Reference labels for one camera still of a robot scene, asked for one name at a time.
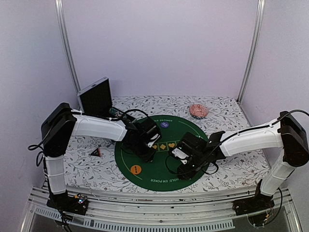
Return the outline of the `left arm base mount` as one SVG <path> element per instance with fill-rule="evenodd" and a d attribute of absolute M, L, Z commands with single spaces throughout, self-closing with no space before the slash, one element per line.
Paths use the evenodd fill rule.
<path fill-rule="evenodd" d="M 50 194 L 47 206 L 59 211 L 86 215 L 88 209 L 88 197 L 81 193 L 69 196 L 67 192 L 61 194 Z"/>

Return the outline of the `orange big blind button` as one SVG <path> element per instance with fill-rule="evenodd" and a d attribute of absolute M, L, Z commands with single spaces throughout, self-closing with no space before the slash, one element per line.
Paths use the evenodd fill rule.
<path fill-rule="evenodd" d="M 139 175 L 142 171 L 142 168 L 139 165 L 133 165 L 131 166 L 130 171 L 134 175 Z"/>

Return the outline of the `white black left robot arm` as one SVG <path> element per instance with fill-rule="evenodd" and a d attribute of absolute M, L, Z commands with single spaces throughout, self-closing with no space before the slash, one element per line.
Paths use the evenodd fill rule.
<path fill-rule="evenodd" d="M 61 103 L 41 125 L 42 139 L 28 150 L 40 149 L 45 175 L 53 202 L 62 210 L 72 205 L 64 178 L 64 155 L 73 136 L 87 136 L 122 142 L 144 162 L 154 159 L 153 145 L 161 139 L 161 130 L 155 121 L 145 115 L 142 122 L 132 119 L 128 112 L 119 117 L 87 114 Z"/>

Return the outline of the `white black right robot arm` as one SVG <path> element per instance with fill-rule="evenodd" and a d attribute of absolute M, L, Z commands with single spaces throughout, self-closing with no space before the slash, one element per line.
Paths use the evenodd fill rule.
<path fill-rule="evenodd" d="M 306 131 L 291 114 L 283 111 L 278 118 L 259 126 L 216 132 L 207 141 L 187 132 L 169 152 L 182 162 L 177 176 L 190 180 L 206 164 L 217 160 L 253 150 L 281 148 L 271 171 L 258 183 L 255 195 L 247 199 L 254 211 L 261 210 L 291 173 L 309 161 Z"/>

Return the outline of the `purple small blind button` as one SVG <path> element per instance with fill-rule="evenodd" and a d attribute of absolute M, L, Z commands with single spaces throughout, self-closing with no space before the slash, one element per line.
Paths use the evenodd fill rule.
<path fill-rule="evenodd" d="M 161 126 L 162 128 L 168 128 L 168 127 L 169 127 L 169 123 L 166 122 L 166 121 L 163 121 L 163 122 L 160 123 L 160 126 Z"/>

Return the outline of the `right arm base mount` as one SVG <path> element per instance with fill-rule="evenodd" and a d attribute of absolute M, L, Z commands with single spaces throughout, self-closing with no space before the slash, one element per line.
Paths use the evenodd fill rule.
<path fill-rule="evenodd" d="M 254 227 L 264 226 L 273 213 L 273 196 L 265 196 L 260 193 L 253 197 L 233 201 L 233 210 L 236 215 L 251 214 L 248 221 Z"/>

